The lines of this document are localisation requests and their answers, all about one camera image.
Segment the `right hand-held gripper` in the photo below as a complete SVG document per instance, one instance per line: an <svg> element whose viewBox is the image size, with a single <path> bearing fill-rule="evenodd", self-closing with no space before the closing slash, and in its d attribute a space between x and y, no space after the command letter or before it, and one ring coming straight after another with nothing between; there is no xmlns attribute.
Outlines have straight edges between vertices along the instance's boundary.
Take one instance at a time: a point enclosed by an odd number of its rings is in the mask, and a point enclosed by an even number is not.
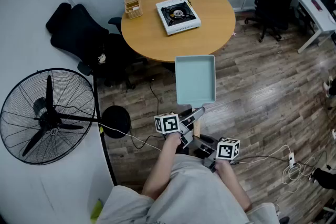
<svg viewBox="0 0 336 224"><path fill-rule="evenodd" d="M211 136L201 135L194 136L196 147L195 156L204 159L203 165L215 171L217 159L232 161L239 154L240 140L233 138L221 138L219 141Z"/></svg>

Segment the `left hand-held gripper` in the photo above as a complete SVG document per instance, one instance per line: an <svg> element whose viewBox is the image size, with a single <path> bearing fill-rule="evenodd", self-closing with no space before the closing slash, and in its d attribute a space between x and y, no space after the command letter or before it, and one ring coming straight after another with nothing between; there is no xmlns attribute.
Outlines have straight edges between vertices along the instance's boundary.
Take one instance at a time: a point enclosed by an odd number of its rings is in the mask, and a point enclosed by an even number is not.
<svg viewBox="0 0 336 224"><path fill-rule="evenodd" d="M176 113L166 113L154 117L155 129L158 133L166 136L171 133L179 132L182 134L182 148L188 147L193 141L193 132L188 132L188 127L196 122L205 112L202 106L185 117Z"/></svg>

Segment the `light blue plastic tray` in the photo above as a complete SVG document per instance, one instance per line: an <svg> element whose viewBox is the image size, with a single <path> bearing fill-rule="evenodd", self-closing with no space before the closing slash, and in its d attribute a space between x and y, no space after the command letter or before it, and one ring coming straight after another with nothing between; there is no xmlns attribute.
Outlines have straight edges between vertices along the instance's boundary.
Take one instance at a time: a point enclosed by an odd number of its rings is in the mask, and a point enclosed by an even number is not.
<svg viewBox="0 0 336 224"><path fill-rule="evenodd" d="M175 58L176 96L179 105L198 109L216 101L214 55Z"/></svg>

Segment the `person's left forearm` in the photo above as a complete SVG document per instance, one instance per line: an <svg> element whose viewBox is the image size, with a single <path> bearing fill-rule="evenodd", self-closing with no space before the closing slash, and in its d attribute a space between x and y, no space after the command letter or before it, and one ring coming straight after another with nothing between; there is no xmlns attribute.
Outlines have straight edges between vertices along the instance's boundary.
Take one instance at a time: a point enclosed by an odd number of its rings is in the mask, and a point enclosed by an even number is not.
<svg viewBox="0 0 336 224"><path fill-rule="evenodd" d="M168 135L159 157L145 181L142 195L156 200L164 192L170 181L176 150L180 144L180 133L176 132Z"/></svg>

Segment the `person's right forearm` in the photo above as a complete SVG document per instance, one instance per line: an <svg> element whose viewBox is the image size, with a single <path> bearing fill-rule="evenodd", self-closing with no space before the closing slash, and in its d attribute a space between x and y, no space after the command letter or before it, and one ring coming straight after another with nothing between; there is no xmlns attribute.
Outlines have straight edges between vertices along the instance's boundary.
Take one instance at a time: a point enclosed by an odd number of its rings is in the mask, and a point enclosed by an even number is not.
<svg viewBox="0 0 336 224"><path fill-rule="evenodd" d="M251 210L251 201L247 193L244 191L241 184L239 183L238 178L234 173L234 170L231 167L230 163L226 160L217 159L215 169L223 183L236 198L244 212L248 212L249 210Z"/></svg>

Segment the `person's grey shirt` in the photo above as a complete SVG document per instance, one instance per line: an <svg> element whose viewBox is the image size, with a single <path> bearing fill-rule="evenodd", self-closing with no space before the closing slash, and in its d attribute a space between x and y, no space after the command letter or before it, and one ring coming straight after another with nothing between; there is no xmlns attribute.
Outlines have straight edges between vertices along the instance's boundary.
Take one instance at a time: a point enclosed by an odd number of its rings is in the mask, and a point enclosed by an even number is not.
<svg viewBox="0 0 336 224"><path fill-rule="evenodd" d="M156 200L115 186L96 224L279 224L279 219L269 202L244 212L200 159L177 154L170 182Z"/></svg>

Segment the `yellow-green bag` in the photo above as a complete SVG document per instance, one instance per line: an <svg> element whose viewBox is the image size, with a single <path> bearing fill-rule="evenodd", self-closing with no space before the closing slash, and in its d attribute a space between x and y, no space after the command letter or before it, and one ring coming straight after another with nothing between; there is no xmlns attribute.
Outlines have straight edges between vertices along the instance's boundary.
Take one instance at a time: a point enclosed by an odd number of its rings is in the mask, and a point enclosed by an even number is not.
<svg viewBox="0 0 336 224"><path fill-rule="evenodd" d="M98 199L90 215L91 224L96 224L100 216L100 213L102 212L102 209L103 209L103 203L100 199Z"/></svg>

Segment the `wicker basket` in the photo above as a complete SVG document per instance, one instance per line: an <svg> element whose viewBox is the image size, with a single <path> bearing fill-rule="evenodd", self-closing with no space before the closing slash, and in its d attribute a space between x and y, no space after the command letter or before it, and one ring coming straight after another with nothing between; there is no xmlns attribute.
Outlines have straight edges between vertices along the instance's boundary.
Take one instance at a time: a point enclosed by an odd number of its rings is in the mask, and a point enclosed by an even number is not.
<svg viewBox="0 0 336 224"><path fill-rule="evenodd" d="M143 15L140 0L124 0L125 14L129 19L134 19Z"/></svg>

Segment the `black floor fan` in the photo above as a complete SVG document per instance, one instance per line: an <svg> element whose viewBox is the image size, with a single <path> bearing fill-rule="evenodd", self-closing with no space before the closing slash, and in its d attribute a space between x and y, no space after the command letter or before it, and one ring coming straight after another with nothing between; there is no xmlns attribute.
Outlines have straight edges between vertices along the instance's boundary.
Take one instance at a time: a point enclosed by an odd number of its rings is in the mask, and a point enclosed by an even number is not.
<svg viewBox="0 0 336 224"><path fill-rule="evenodd" d="M37 71L10 91L0 112L0 137L7 151L29 165L46 165L72 152L101 123L111 138L129 133L130 115L121 106L96 114L91 83L64 68Z"/></svg>

